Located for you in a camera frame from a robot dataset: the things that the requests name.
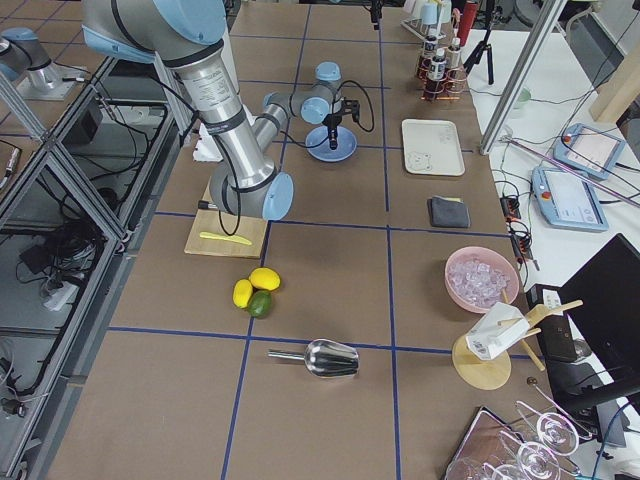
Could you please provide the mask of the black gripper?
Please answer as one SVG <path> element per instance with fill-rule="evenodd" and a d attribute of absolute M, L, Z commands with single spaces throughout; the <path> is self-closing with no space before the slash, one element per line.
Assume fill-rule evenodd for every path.
<path fill-rule="evenodd" d="M 375 30 L 380 29 L 381 20 L 381 1 L 370 1 L 370 19 Z M 331 150 L 338 147 L 338 130 L 337 127 L 342 123 L 345 116 L 350 116 L 356 124 L 360 121 L 360 102 L 355 99 L 342 99 L 339 105 L 333 105 L 332 111 L 324 118 L 322 124 L 328 130 L 328 142 Z"/>

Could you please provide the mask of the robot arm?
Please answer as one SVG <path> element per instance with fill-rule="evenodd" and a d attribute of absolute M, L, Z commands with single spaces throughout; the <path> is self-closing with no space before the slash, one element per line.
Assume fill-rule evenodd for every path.
<path fill-rule="evenodd" d="M 293 180 L 266 154 L 283 123 L 297 117 L 325 126 L 320 143 L 336 150 L 343 116 L 359 117 L 358 102 L 342 94 L 338 65 L 323 62 L 310 89 L 271 94 L 250 120 L 223 59 L 228 28 L 221 1 L 86 1 L 82 28 L 90 48 L 137 63 L 161 60 L 179 77 L 222 155 L 209 192 L 228 214 L 280 220 L 290 210 Z"/>

